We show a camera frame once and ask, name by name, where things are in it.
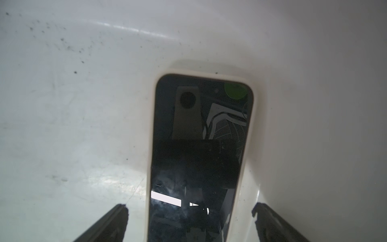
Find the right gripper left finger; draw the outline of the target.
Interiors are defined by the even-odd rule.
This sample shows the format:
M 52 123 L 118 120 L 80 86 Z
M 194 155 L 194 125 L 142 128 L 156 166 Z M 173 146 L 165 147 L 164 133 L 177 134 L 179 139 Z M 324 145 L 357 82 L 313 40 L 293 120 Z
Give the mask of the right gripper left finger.
M 123 242 L 129 219 L 125 204 L 117 204 L 74 242 Z

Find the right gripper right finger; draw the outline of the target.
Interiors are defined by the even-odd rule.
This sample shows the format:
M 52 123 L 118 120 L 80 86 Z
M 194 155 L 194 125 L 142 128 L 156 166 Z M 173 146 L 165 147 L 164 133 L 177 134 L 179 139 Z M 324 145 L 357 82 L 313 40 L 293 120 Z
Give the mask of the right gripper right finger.
M 309 242 L 309 240 L 265 203 L 252 209 L 260 242 Z

